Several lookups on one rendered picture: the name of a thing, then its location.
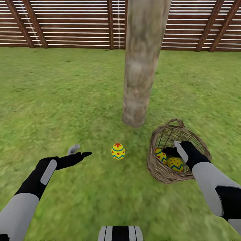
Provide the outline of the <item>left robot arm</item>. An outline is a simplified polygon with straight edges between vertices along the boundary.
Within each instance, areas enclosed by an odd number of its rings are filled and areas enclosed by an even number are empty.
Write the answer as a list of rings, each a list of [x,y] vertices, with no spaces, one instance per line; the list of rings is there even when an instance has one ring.
[[[55,170],[74,166],[92,152],[74,153],[76,144],[69,148],[67,156],[43,158],[36,169],[22,183],[20,189],[0,212],[0,241],[23,241],[46,186]]]

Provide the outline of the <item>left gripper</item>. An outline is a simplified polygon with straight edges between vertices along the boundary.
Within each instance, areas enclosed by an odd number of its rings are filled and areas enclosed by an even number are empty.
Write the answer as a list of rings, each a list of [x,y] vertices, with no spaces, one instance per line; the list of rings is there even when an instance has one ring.
[[[84,152],[81,154],[81,152],[76,153],[75,155],[69,155],[69,156],[65,156],[66,160],[67,160],[67,166],[66,168],[70,167],[70,166],[74,166],[77,163],[79,163],[80,161],[82,161],[84,159],[84,157],[87,157],[89,155],[91,155],[92,152]]]

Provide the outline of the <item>wicker basket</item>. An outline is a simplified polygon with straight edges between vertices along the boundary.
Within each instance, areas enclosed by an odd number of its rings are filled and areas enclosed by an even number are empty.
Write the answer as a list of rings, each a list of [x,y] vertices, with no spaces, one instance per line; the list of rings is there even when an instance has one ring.
[[[177,121],[179,126],[169,125],[171,122],[174,121]],[[166,164],[164,164],[157,157],[155,149],[159,148],[159,146],[162,146],[162,144],[160,144],[162,137],[165,137],[164,139],[167,138],[167,140],[165,141],[165,145],[163,145],[163,148],[160,148],[162,150],[166,149],[166,147],[170,147],[169,144],[173,145],[174,141],[189,141],[193,145],[195,145],[195,148],[198,149],[203,155],[205,155],[210,162],[212,160],[212,155],[203,140],[199,138],[197,134],[194,134],[190,130],[186,129],[183,121],[180,121],[179,118],[171,119],[168,123],[166,123],[166,125],[158,127],[152,132],[152,137],[148,150],[148,157],[146,160],[146,166],[149,172],[152,176],[154,176],[155,179],[157,179],[161,183],[170,184],[189,179],[195,179],[193,173],[189,169],[188,165],[185,164],[183,159],[181,159],[181,162],[183,163],[184,169],[183,172],[180,172],[166,166]]]

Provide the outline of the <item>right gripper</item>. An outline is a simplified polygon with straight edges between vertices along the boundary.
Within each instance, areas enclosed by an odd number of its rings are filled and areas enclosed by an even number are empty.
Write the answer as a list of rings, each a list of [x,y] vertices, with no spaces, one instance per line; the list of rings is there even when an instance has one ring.
[[[175,151],[174,151],[175,148],[176,148],[176,147],[173,148],[172,146],[166,147],[166,149],[163,149],[162,152],[163,152],[163,153],[166,153],[167,156],[174,156],[174,157],[178,157],[178,158],[181,159],[181,158],[182,158],[181,156],[176,155],[176,153],[175,153]]]

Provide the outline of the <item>easter egg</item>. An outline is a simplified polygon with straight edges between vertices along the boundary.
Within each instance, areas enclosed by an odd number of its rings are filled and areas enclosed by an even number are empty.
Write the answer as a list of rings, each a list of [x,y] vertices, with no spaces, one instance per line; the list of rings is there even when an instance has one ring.
[[[166,166],[170,167],[173,170],[183,172],[184,166],[181,162],[181,159],[174,156],[168,156]]]
[[[115,159],[121,160],[122,158],[125,157],[126,151],[125,151],[125,148],[123,147],[123,145],[115,144],[115,145],[113,145],[113,147],[111,149],[111,153]]]
[[[163,150],[160,148],[156,148],[155,149],[155,153],[157,155],[157,157],[164,163],[166,164],[168,156],[166,155],[166,153],[162,152]]]

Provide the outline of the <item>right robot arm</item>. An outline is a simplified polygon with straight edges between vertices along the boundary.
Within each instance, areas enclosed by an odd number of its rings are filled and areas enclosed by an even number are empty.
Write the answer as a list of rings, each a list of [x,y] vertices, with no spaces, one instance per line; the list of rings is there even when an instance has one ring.
[[[174,141],[173,146],[166,147],[162,152],[183,159],[209,209],[224,218],[241,236],[241,185],[223,174],[189,141]]]

